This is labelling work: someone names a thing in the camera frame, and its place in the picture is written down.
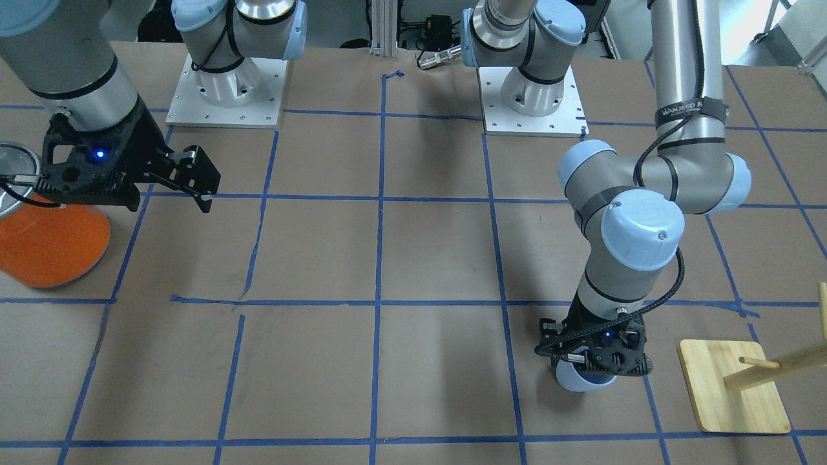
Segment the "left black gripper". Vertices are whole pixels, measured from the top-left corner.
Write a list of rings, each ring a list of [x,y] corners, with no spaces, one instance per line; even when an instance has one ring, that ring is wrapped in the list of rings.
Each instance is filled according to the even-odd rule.
[[[535,354],[553,362],[569,362],[582,373],[642,377],[652,371],[652,360],[644,351],[643,315],[647,305],[630,314],[621,312],[605,320],[573,304],[566,320],[540,318],[540,341]]]

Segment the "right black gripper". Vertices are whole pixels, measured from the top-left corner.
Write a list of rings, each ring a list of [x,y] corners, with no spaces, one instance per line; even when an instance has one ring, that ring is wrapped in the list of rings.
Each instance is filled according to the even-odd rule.
[[[221,174],[203,147],[174,152],[142,98],[119,123],[79,130],[70,109],[58,108],[45,133],[39,196],[54,203],[124,206],[136,211],[137,183],[161,183],[194,198],[209,214]]]

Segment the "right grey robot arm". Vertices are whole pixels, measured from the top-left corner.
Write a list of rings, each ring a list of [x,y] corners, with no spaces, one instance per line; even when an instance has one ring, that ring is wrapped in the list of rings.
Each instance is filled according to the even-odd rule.
[[[199,145],[165,142],[101,31],[109,1],[3,1],[2,60],[50,111],[41,155],[2,144],[3,212],[23,204],[124,206],[139,183],[194,198],[207,214],[218,168]],[[302,1],[174,1],[174,26],[188,48],[167,122],[274,127],[286,65],[302,57]]]

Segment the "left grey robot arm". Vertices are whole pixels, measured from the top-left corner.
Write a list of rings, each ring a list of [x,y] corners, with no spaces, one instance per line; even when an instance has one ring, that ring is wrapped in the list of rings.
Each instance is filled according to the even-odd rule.
[[[643,315],[682,285],[679,242],[687,214],[744,203],[752,176],[726,149],[729,106],[716,1],[649,1],[656,139],[639,157],[604,141],[571,147],[558,179],[590,253],[567,317],[543,318],[535,353],[562,382],[597,386],[650,373]],[[564,79],[587,31],[568,1],[481,1],[463,13],[466,66],[507,67],[506,108],[525,117],[559,109]]]

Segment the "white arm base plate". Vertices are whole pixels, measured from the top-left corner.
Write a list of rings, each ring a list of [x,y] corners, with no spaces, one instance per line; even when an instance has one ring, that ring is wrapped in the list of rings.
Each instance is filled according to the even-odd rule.
[[[165,119],[174,127],[213,129],[277,129],[289,61],[247,58],[221,74],[194,71],[191,58],[182,74]]]
[[[571,67],[552,85],[532,82],[516,67],[483,67],[477,74],[488,135],[580,138],[590,133]]]

